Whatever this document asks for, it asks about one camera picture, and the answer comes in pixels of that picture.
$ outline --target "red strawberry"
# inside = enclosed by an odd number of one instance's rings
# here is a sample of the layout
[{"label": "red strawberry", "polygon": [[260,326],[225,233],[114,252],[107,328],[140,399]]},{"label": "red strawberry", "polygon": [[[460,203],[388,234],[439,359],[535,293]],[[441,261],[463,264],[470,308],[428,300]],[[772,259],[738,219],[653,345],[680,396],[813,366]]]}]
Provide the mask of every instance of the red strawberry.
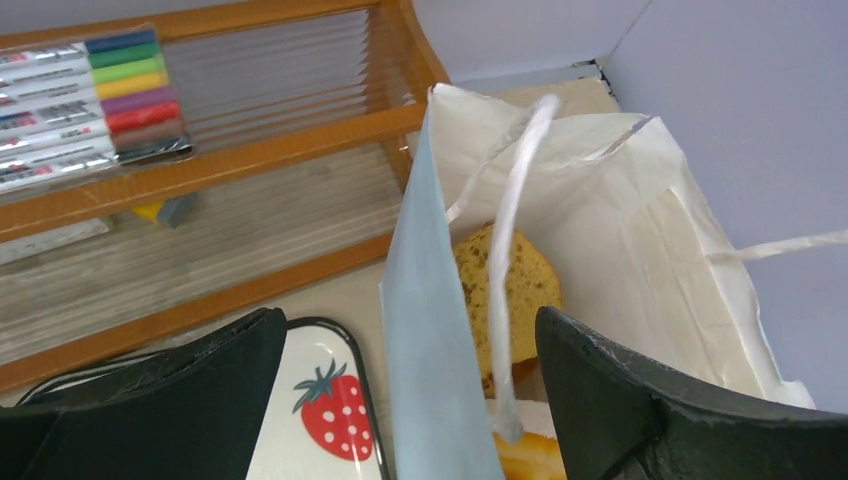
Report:
[{"label": "red strawberry", "polygon": [[327,452],[342,458],[363,462],[374,451],[374,432],[365,409],[365,397],[359,379],[343,375],[347,364],[336,371],[330,363],[327,375],[315,368],[316,379],[304,380],[295,390],[306,390],[294,406],[300,410],[303,426],[315,442]]}]

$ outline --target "blue marker cap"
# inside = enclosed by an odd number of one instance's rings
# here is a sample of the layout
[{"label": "blue marker cap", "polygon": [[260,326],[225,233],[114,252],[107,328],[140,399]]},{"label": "blue marker cap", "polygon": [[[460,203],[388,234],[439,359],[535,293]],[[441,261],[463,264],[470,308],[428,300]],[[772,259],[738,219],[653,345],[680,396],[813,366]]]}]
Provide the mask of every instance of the blue marker cap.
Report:
[{"label": "blue marker cap", "polygon": [[98,38],[85,42],[85,48],[89,54],[120,50],[122,48],[135,47],[146,43],[156,42],[156,32],[144,30],[141,32],[125,33],[108,38]]}]

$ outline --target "light blue paper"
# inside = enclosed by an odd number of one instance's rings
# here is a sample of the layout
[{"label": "light blue paper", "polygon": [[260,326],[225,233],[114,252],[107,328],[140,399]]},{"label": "light blue paper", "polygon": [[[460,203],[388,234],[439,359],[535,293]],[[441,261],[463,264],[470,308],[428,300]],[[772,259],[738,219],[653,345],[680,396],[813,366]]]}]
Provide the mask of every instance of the light blue paper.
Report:
[{"label": "light blue paper", "polygon": [[428,118],[380,284],[398,480],[503,480]]}]

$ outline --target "wooden frame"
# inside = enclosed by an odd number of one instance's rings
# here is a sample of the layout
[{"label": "wooden frame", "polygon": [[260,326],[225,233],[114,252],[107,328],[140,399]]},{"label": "wooden frame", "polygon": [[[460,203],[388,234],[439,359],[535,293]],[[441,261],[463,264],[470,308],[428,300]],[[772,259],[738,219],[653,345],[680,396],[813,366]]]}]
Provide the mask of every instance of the wooden frame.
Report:
[{"label": "wooden frame", "polygon": [[[17,203],[0,205],[0,242],[126,211],[152,200],[170,198],[322,155],[380,142],[401,188],[411,167],[404,135],[417,131],[426,109],[426,90],[449,81],[415,17],[412,0],[260,0],[125,19],[48,31],[0,36],[0,48],[92,32],[153,23],[163,43],[186,40],[342,12],[372,9],[388,21],[405,58],[396,65],[417,103],[403,106],[388,85],[376,80],[378,67],[366,71],[363,116],[297,131],[200,157],[144,169],[81,187]],[[369,29],[376,18],[369,15]],[[369,41],[368,55],[382,48]],[[119,355],[156,339],[200,326],[309,283],[378,260],[388,252],[391,235],[376,237],[241,285],[214,292],[177,307],[0,365],[0,392]]]}]

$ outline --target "purple marker cap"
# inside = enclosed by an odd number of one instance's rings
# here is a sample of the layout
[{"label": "purple marker cap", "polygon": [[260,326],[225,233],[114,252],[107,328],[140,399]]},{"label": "purple marker cap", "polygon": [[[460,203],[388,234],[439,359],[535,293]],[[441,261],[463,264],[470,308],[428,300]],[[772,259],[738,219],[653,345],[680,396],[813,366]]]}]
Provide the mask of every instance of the purple marker cap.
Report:
[{"label": "purple marker cap", "polygon": [[129,112],[151,105],[167,103],[176,100],[176,98],[177,95],[171,87],[160,87],[124,97],[110,98],[109,100],[100,102],[100,106],[106,115],[115,115],[116,113]]}]

